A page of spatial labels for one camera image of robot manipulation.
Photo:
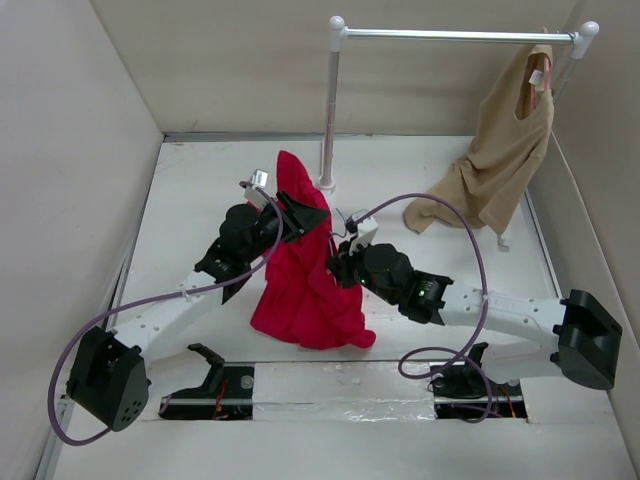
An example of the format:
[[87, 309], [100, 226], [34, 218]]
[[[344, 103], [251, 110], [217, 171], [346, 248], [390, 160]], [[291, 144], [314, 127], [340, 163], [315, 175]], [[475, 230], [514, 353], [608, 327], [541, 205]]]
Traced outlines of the light blue wire hanger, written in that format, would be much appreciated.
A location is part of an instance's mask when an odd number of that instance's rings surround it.
[[331, 255], [338, 252], [339, 245], [349, 240], [351, 233], [347, 229], [347, 217], [337, 207], [333, 208], [332, 227], [329, 232], [329, 250]]

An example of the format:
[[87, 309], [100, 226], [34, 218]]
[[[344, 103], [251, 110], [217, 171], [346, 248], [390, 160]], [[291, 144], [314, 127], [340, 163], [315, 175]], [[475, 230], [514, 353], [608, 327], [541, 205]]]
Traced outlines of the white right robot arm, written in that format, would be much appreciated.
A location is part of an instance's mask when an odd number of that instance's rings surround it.
[[340, 245], [327, 262], [339, 286], [366, 288], [420, 324], [477, 326], [516, 337], [496, 345], [475, 342], [474, 360], [462, 381], [474, 393], [496, 383], [564, 376], [594, 390], [610, 391], [616, 378], [623, 329], [590, 293], [572, 290], [563, 299], [517, 299], [484, 294], [449, 277], [415, 269], [390, 244]]

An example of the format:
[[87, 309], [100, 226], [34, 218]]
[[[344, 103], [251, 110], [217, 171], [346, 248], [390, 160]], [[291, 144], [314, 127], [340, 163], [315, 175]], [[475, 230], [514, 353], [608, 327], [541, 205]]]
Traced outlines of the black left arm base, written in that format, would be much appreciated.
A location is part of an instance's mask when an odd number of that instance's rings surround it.
[[200, 385], [175, 391], [162, 398], [158, 415], [164, 420], [247, 421], [253, 419], [255, 365], [227, 363], [202, 345], [187, 349], [208, 365]]

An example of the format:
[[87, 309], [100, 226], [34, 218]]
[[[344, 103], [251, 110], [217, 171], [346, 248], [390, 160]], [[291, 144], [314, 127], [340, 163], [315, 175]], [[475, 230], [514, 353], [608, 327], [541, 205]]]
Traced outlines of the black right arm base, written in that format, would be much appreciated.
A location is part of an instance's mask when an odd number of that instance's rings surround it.
[[[488, 419], [526, 419], [527, 410], [521, 385], [488, 381], [491, 409]], [[488, 404], [487, 388], [481, 374], [462, 361], [436, 375], [428, 384], [435, 401], [437, 419], [477, 421]]]

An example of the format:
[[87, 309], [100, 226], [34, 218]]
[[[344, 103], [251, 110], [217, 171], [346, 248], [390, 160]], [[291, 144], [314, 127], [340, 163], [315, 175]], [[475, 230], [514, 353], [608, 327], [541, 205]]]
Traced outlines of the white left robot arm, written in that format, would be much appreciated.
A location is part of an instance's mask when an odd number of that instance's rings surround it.
[[142, 413], [149, 398], [148, 366], [163, 349], [206, 313], [223, 306], [283, 243], [313, 232], [328, 219], [280, 191], [270, 197], [259, 187], [230, 207], [219, 236], [180, 284], [177, 292], [149, 302], [147, 310], [111, 330], [95, 325], [82, 337], [67, 383], [67, 395], [118, 432]]

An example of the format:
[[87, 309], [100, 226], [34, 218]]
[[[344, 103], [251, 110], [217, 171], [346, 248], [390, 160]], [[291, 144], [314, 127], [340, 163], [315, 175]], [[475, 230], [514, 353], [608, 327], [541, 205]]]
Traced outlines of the red t-shirt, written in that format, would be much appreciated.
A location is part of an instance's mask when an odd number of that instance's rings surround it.
[[312, 350], [373, 346], [376, 334], [365, 325], [362, 289], [341, 288], [326, 268], [335, 246], [331, 233], [327, 218], [299, 240], [278, 246], [250, 321], [256, 331]]

